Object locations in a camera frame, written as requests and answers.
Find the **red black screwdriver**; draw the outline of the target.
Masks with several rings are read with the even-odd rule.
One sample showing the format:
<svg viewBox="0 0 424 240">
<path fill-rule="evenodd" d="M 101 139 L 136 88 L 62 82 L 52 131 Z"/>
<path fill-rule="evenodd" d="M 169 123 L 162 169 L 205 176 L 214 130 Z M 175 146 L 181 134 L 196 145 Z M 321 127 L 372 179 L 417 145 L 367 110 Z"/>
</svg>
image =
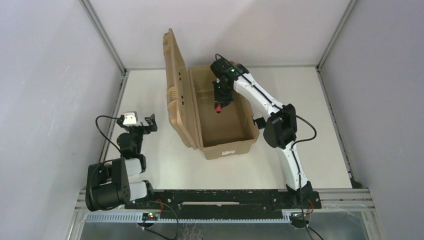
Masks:
<svg viewBox="0 0 424 240">
<path fill-rule="evenodd" d="M 215 106 L 215 110 L 216 110 L 216 112 L 219 114 L 219 113 L 221 113 L 221 111 L 222 111 L 222 107 L 221 107 L 221 104 L 217 104 L 216 106 Z"/>
</svg>

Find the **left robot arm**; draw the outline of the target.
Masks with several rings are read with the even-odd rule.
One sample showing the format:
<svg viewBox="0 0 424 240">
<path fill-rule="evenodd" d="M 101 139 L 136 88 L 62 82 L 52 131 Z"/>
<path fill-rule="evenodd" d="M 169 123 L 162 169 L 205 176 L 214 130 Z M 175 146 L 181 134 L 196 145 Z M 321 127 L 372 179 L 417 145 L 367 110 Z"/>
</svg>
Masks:
<svg viewBox="0 0 424 240">
<path fill-rule="evenodd" d="M 145 117 L 146 125 L 138 121 L 135 111 L 114 120 L 124 129 L 116 141 L 110 141 L 119 157 L 91 164 L 87 170 L 85 204 L 91 212 L 109 211 L 133 201 L 151 201 L 155 195 L 148 180 L 131 182 L 130 177 L 147 169 L 142 144 L 145 135 L 158 130 L 156 116 Z"/>
</svg>

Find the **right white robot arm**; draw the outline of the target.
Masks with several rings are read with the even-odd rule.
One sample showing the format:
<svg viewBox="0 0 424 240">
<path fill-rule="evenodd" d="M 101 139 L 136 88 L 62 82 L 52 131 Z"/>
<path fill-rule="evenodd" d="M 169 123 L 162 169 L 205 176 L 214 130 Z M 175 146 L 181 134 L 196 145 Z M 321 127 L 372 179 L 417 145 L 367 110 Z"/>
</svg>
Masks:
<svg viewBox="0 0 424 240">
<path fill-rule="evenodd" d="M 263 130 L 265 142 L 278 152 L 287 191 L 295 203 L 302 204 L 307 201 L 313 188 L 297 153 L 297 120 L 300 116 L 296 114 L 295 107 L 278 101 L 242 64 L 233 63 L 218 53 L 210 69 L 216 77 L 212 83 L 215 111 L 220 113 L 233 102 L 234 93 L 238 93 L 259 109 L 262 116 L 253 122 Z"/>
</svg>

